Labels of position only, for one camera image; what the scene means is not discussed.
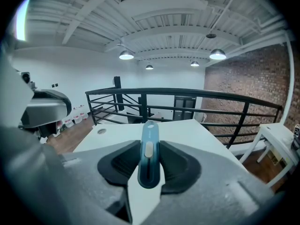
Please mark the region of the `black device with printed tag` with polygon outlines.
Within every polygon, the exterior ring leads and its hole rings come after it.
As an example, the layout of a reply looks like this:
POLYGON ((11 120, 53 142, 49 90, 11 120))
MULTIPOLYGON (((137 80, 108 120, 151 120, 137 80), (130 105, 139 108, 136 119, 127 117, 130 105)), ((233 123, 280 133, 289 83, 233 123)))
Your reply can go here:
POLYGON ((291 148, 294 150, 300 150, 300 124, 294 127, 293 142, 291 148))

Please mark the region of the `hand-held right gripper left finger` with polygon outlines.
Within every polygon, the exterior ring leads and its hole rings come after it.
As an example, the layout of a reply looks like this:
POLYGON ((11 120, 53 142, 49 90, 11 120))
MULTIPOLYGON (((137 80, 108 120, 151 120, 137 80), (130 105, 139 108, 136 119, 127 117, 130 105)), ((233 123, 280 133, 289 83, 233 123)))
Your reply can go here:
POLYGON ((42 145, 31 133, 0 127, 0 169, 20 205, 23 225, 124 225, 132 222, 127 190, 102 208, 71 175, 74 160, 42 145))

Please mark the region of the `row of white jugs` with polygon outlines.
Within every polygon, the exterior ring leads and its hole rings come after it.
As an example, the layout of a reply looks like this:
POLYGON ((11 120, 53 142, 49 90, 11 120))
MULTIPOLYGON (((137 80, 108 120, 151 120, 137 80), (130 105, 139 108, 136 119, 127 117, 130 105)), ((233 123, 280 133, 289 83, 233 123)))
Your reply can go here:
POLYGON ((54 137, 59 136, 61 132, 64 131, 66 128, 71 128, 75 124, 79 124, 82 121, 87 120, 87 118, 88 118, 88 113, 86 112, 84 105, 80 105, 79 107, 74 107, 72 112, 67 117, 59 121, 57 133, 53 134, 54 137))

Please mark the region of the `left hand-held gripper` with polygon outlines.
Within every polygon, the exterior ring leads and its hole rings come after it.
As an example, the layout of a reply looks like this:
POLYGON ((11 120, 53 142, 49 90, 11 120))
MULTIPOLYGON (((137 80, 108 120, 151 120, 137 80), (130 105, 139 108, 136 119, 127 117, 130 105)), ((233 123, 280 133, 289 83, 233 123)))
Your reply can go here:
POLYGON ((36 89, 25 83, 15 68, 12 47, 0 42, 0 127, 36 128, 67 117, 69 98, 56 90, 36 89))

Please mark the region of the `black double door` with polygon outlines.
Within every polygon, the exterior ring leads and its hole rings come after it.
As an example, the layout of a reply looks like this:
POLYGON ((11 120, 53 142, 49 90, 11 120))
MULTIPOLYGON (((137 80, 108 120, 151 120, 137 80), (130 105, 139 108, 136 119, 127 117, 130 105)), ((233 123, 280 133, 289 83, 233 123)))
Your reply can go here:
MULTIPOLYGON (((174 107, 195 109, 196 97, 175 96, 174 107)), ((174 110, 173 120, 189 120, 193 119, 193 111, 174 110)))

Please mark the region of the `large white table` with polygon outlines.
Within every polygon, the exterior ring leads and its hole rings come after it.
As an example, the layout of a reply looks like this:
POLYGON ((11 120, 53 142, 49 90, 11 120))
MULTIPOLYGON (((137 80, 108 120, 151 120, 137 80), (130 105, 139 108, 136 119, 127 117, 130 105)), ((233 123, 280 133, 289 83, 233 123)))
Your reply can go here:
MULTIPOLYGON (((158 123, 158 127, 159 137, 163 140, 196 151, 211 152, 232 162, 235 168, 240 167, 233 154, 196 120, 158 123)), ((141 124, 95 125, 74 153, 95 154, 98 150, 135 140, 141 134, 141 124), (98 135, 101 128, 107 131, 98 135)), ((247 217, 233 184, 224 190, 214 189, 214 182, 206 180, 204 186, 207 192, 194 188, 183 195, 165 195, 159 199, 157 188, 148 192, 133 181, 129 197, 134 202, 134 225, 237 225, 247 217)))

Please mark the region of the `black metal railing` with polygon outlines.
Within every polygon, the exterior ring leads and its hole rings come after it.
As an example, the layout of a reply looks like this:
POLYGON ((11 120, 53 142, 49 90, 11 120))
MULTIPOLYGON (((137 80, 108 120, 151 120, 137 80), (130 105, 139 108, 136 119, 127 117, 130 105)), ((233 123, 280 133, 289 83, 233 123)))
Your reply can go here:
POLYGON ((136 88, 136 89, 122 89, 122 88, 106 88, 99 90, 91 90, 85 93, 90 114, 92 116, 95 125, 100 124, 101 121, 109 121, 115 124, 119 124, 116 119, 109 119, 100 116, 101 113, 107 113, 116 116, 124 116, 127 118, 138 119, 140 122, 145 123, 148 120, 167 122, 166 118, 154 118, 152 110, 183 110, 193 111, 195 113, 204 114, 221 114, 221 115, 235 115, 239 116, 238 123, 213 123, 213 122, 201 122, 205 128, 210 127, 229 127, 234 128, 234 132, 231 134, 217 134, 216 138, 228 137, 229 142, 225 142, 224 146, 227 148, 237 145, 236 138, 243 136, 254 136, 254 133, 240 133, 241 128, 244 127, 258 127, 258 123, 245 123, 246 117, 261 117, 261 118, 273 118, 277 120, 279 112, 283 109, 282 106, 263 101, 260 99, 247 97, 243 95, 235 95, 232 93, 224 93, 218 91, 209 90, 193 90, 193 89, 176 89, 176 88, 136 88), (166 96, 189 96, 196 98, 210 98, 218 100, 227 100, 243 103, 243 109, 240 112, 236 111, 224 111, 224 110, 212 110, 196 108, 176 108, 166 105, 151 105, 148 103, 148 95, 166 95, 166 96))

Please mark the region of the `blue utility knife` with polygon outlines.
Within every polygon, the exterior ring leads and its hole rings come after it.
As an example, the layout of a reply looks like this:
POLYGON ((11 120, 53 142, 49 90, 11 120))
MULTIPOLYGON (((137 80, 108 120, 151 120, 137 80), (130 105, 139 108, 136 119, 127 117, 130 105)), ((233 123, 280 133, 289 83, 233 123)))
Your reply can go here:
POLYGON ((153 189, 160 182, 159 127, 152 120, 142 128, 138 182, 145 189, 153 189))

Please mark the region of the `small white table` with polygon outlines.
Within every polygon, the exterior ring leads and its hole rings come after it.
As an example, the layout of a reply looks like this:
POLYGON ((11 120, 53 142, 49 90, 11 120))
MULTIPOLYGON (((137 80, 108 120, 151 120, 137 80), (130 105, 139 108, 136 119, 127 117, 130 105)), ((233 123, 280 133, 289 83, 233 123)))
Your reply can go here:
POLYGON ((251 142, 250 147, 246 150, 244 155, 241 157, 240 162, 243 163, 249 155, 254 151, 257 144, 261 139, 269 142, 266 145, 265 151, 257 159, 260 163, 261 160, 267 155, 271 148, 274 148, 280 156, 286 162, 286 166, 283 170, 273 178, 269 183, 268 187, 275 185, 280 179, 282 179, 294 166, 296 167, 300 162, 297 152, 292 151, 292 143, 294 141, 294 134, 281 123, 261 124, 259 131, 255 139, 251 142))

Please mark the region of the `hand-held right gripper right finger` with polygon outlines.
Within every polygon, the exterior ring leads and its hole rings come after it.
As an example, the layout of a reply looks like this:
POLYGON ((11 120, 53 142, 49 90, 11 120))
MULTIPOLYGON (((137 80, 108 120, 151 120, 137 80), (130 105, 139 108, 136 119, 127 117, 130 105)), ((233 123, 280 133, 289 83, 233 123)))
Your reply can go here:
POLYGON ((166 183, 142 225, 267 225, 281 202, 245 168, 211 152, 162 141, 166 183))

